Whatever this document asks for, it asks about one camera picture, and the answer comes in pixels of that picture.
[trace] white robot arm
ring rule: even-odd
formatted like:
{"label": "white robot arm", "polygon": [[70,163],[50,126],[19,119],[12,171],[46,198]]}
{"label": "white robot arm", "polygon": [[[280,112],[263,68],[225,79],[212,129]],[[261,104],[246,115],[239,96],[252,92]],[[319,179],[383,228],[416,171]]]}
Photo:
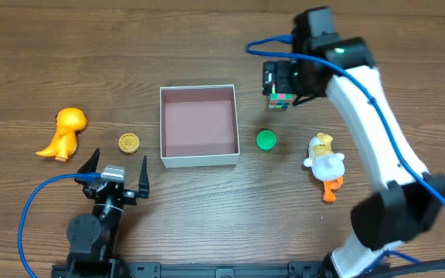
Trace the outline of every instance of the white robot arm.
{"label": "white robot arm", "polygon": [[[369,174],[372,196],[352,209],[353,232],[343,247],[324,258],[319,275],[354,277],[368,272],[387,250],[396,249],[430,229],[441,203],[424,186],[427,183],[430,190],[445,196],[445,177],[431,176],[403,136],[384,95],[379,70],[363,39],[341,40],[327,7],[307,10],[294,23],[292,36],[251,42],[247,52],[291,59],[264,63],[264,95],[269,95],[276,84],[281,90],[277,93],[291,91],[297,95],[294,106],[315,97],[328,97],[350,130]],[[251,49],[273,40],[292,44],[293,53]],[[355,85],[350,77],[361,85]],[[367,97],[359,86],[366,88],[373,98]],[[384,115],[392,138],[370,100],[376,102]],[[390,139],[396,142],[403,162]],[[406,165],[413,173],[405,169]],[[414,178],[414,174],[423,177],[424,185],[419,184],[421,179]]]}
{"label": "white robot arm", "polygon": [[[418,175],[427,173],[425,165],[409,146],[389,108],[379,70],[375,67],[359,66],[348,69],[347,72],[360,81],[377,99],[406,161]],[[333,76],[328,82],[326,95],[338,109],[351,132],[365,170],[369,174],[372,194],[387,190],[391,181],[396,181],[400,186],[415,182],[413,176],[400,165],[394,150],[390,147],[389,138],[377,112],[358,87],[344,76]],[[332,253],[331,259],[341,278],[353,277],[362,273],[387,249],[396,249],[401,244],[403,242],[397,240],[372,251],[363,246],[355,232],[352,232],[346,244]]]}

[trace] wooden table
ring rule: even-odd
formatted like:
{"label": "wooden table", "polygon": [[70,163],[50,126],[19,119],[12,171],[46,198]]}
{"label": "wooden table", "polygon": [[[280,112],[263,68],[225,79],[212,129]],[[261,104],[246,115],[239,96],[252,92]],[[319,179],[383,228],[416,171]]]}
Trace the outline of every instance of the wooden table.
{"label": "wooden table", "polygon": [[[121,226],[117,251],[127,260],[320,260],[342,245],[351,231],[350,209],[370,194],[348,129],[326,99],[286,113],[266,111],[260,95],[265,59],[244,51],[249,41],[289,33],[296,12],[0,8],[0,277],[27,276],[16,237],[33,189],[75,172],[96,147],[99,169],[126,167],[128,188],[136,187],[148,156],[151,198],[126,208]],[[344,38],[366,39],[408,141],[433,173],[445,174],[445,17],[338,14],[335,21]],[[236,86],[239,164],[165,169],[159,87],[227,83]],[[64,107],[83,109],[87,129],[69,162],[42,159],[35,152],[50,142],[54,116]],[[271,152],[255,144],[261,128],[277,135]],[[118,149],[126,132],[141,139],[137,154]],[[333,148],[346,156],[345,184],[333,205],[322,202],[321,184],[301,167],[317,132],[333,135]],[[91,208],[72,181],[38,194],[23,243],[38,276],[64,262],[68,222]],[[423,260],[445,257],[445,210],[402,251]]]}

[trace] orange duck feet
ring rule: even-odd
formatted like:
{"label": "orange duck feet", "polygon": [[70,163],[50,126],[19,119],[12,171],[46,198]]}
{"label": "orange duck feet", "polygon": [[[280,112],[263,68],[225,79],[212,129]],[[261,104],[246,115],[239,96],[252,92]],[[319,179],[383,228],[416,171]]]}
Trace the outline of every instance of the orange duck feet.
{"label": "orange duck feet", "polygon": [[331,182],[324,181],[324,195],[322,196],[324,202],[334,202],[336,201],[336,195],[331,191]]}
{"label": "orange duck feet", "polygon": [[331,189],[338,190],[343,184],[343,177],[339,177],[338,179],[331,182]]}

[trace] rubik's cube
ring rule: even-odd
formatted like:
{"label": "rubik's cube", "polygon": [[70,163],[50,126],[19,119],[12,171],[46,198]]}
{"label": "rubik's cube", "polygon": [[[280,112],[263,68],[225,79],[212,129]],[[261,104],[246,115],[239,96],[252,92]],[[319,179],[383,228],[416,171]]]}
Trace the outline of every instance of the rubik's cube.
{"label": "rubik's cube", "polygon": [[290,93],[272,93],[269,95],[269,108],[287,109],[293,95]]}

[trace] open box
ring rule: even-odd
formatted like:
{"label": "open box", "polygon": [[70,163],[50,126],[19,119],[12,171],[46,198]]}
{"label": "open box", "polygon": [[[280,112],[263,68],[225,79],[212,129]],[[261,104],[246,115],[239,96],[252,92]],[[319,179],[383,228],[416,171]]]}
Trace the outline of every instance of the open box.
{"label": "open box", "polygon": [[166,168],[236,164],[234,85],[161,88],[161,159]]}

